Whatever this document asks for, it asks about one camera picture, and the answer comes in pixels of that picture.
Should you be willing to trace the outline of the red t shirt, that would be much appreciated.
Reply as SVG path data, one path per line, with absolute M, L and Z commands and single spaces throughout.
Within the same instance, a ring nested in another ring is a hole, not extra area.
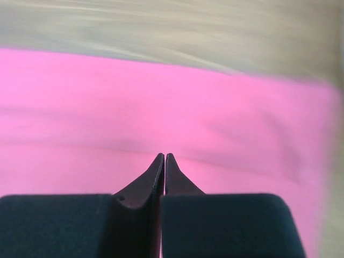
M 1 195 L 114 193 L 173 153 L 208 194 L 282 197 L 318 257 L 341 100 L 322 81 L 2 49 Z

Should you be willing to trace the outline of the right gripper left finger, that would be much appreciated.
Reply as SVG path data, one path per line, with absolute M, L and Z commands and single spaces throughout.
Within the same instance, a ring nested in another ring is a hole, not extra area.
M 128 209 L 146 206 L 151 197 L 160 195 L 164 185 L 164 155 L 159 153 L 148 169 L 113 197 Z

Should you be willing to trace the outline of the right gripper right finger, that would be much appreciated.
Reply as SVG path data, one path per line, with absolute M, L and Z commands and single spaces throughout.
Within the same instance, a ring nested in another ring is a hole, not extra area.
M 165 194 L 204 194 L 179 168 L 172 153 L 165 164 Z

